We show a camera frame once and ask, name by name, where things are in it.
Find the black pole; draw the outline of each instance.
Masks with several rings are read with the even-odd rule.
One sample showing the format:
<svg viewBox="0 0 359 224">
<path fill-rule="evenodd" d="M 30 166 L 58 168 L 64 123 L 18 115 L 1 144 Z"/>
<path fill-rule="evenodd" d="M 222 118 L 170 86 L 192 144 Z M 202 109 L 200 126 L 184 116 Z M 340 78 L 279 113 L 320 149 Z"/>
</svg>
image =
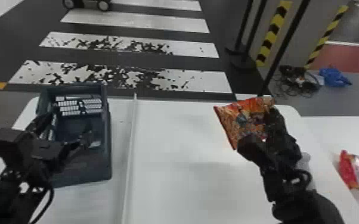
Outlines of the black pole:
<svg viewBox="0 0 359 224">
<path fill-rule="evenodd" d="M 248 0 L 246 10 L 243 15 L 242 22 L 241 22 L 241 27 L 238 32 L 238 37 L 237 37 L 237 40 L 235 41 L 235 45 L 233 45 L 234 48 L 232 49 L 232 46 L 226 47 L 227 51 L 232 52 L 232 53 L 237 53 L 239 51 L 239 47 L 241 46 L 242 37 L 245 33 L 246 23 L 249 18 L 250 11 L 252 9 L 252 5 L 253 5 L 253 0 Z"/>
<path fill-rule="evenodd" d="M 298 28 L 299 22 L 301 22 L 302 17 L 304 16 L 306 9 L 308 8 L 309 3 L 310 3 L 310 0 L 303 0 L 301 5 L 299 6 L 298 12 L 296 13 L 295 17 L 292 20 L 292 23 L 291 23 L 291 26 L 289 27 L 287 35 L 285 36 L 284 41 L 281 44 L 281 47 L 278 50 L 278 53 L 277 53 L 276 57 L 274 58 L 273 63 L 271 64 L 270 70 L 268 71 L 266 79 L 264 80 L 263 88 L 260 90 L 258 97 L 263 96 L 264 91 L 267 89 L 268 85 L 271 82 L 271 79 L 273 79 L 274 72 L 276 72 L 278 64 L 280 64 L 280 61 L 284 56 L 285 50 L 287 50 L 289 42 L 291 41 L 293 34 L 295 33 L 296 29 Z"/>
<path fill-rule="evenodd" d="M 258 30 L 259 23 L 262 19 L 264 9 L 267 5 L 267 0 L 261 0 L 258 8 L 258 12 L 256 13 L 255 21 L 253 22 L 252 28 L 250 30 L 249 37 L 246 42 L 245 51 L 241 58 L 233 58 L 231 60 L 231 63 L 233 66 L 235 66 L 237 69 L 240 70 L 250 70 L 256 67 L 255 61 L 250 61 L 249 63 L 246 63 L 246 60 L 249 56 L 250 47 L 252 46 L 253 40 L 256 36 L 256 31 Z"/>
<path fill-rule="evenodd" d="M 243 56 L 242 56 L 242 61 L 246 61 L 247 56 L 249 55 L 250 47 L 252 46 L 253 40 L 255 39 L 256 31 L 258 30 L 259 23 L 260 23 L 260 20 L 262 19 L 263 11 L 264 11 L 264 8 L 266 7 L 266 5 L 267 5 L 267 0 L 260 1 L 260 5 L 259 5 L 258 12 L 256 14 L 255 21 L 253 22 L 253 26 L 250 30 L 249 38 L 247 39 L 245 52 L 243 53 Z"/>
</svg>

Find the black cable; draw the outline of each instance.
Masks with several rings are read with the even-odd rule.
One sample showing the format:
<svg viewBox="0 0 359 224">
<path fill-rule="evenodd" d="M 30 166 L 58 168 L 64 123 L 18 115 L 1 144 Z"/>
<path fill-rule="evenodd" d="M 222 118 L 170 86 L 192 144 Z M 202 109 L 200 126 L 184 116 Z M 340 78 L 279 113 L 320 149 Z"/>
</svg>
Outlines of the black cable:
<svg viewBox="0 0 359 224">
<path fill-rule="evenodd" d="M 312 98 L 313 95 L 320 90 L 321 85 L 318 79 L 312 73 L 306 71 L 305 74 L 311 77 L 311 80 L 309 82 L 312 83 L 316 87 L 316 89 L 302 88 L 298 84 L 290 80 L 288 77 L 278 74 L 276 76 L 279 76 L 279 78 L 274 79 L 274 81 L 276 82 L 274 94 L 277 97 L 282 97 L 285 99 L 287 99 L 287 96 L 296 97 L 298 95 L 305 98 Z"/>
<path fill-rule="evenodd" d="M 37 221 L 39 221 L 39 219 L 45 214 L 46 210 L 49 208 L 49 206 L 51 205 L 51 203 L 53 202 L 53 198 L 54 198 L 54 189 L 53 187 L 50 185 L 48 186 L 48 190 L 50 191 L 49 194 L 49 199 L 45 205 L 45 207 L 42 208 L 41 212 L 39 212 L 39 214 L 32 220 L 32 222 L 30 222 L 29 224 L 35 224 Z"/>
</svg>

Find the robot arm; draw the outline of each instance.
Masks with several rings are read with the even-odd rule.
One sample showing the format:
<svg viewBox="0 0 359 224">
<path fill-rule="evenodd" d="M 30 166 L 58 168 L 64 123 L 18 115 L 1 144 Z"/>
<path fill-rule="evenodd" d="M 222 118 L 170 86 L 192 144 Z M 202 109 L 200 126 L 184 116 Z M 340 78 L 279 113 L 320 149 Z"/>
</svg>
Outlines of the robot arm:
<svg viewBox="0 0 359 224">
<path fill-rule="evenodd" d="M 302 154 L 282 115 L 273 108 L 265 122 L 266 141 L 248 135 L 239 140 L 237 150 L 260 168 L 267 200 L 274 203 L 273 216 L 283 224 L 344 224 L 331 201 L 316 190 L 307 190 L 312 176 L 296 168 Z"/>
<path fill-rule="evenodd" d="M 27 224 L 46 193 L 49 200 L 31 221 L 36 223 L 50 206 L 53 174 L 63 170 L 75 153 L 89 147 L 92 132 L 86 128 L 73 142 L 38 139 L 53 113 L 34 119 L 26 130 L 0 129 L 0 157 L 6 168 L 0 174 L 0 224 Z"/>
</svg>

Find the small robot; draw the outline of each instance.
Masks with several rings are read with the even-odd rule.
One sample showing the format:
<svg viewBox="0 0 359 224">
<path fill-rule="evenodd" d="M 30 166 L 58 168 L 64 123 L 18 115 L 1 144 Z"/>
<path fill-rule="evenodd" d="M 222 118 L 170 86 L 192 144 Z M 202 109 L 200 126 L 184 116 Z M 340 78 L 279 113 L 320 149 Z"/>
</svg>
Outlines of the small robot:
<svg viewBox="0 0 359 224">
<path fill-rule="evenodd" d="M 63 5 L 69 10 L 73 8 L 85 8 L 85 4 L 95 3 L 100 11 L 106 12 L 112 8 L 111 0 L 63 0 Z"/>
</svg>

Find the white table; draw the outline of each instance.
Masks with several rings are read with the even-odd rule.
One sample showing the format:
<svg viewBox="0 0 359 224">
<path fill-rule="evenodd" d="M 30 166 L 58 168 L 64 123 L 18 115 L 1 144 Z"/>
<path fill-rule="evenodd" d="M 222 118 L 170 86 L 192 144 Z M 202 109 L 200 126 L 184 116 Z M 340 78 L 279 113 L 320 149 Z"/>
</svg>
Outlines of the white table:
<svg viewBox="0 0 359 224">
<path fill-rule="evenodd" d="M 14 128 L 24 128 L 35 116 L 36 101 L 28 103 Z M 109 104 L 113 178 L 56 190 L 40 223 L 278 223 L 258 168 L 232 151 L 213 112 L 214 105 L 225 104 L 138 101 L 134 114 L 131 100 L 109 99 Z M 312 155 L 319 193 L 336 204 L 346 223 L 359 223 L 359 205 L 298 112 L 278 108 L 290 134 Z M 3 167 L 0 160 L 0 171 Z"/>
<path fill-rule="evenodd" d="M 336 168 L 342 150 L 359 155 L 359 117 L 304 117 L 304 120 Z M 359 190 L 351 192 L 359 204 Z"/>
</svg>

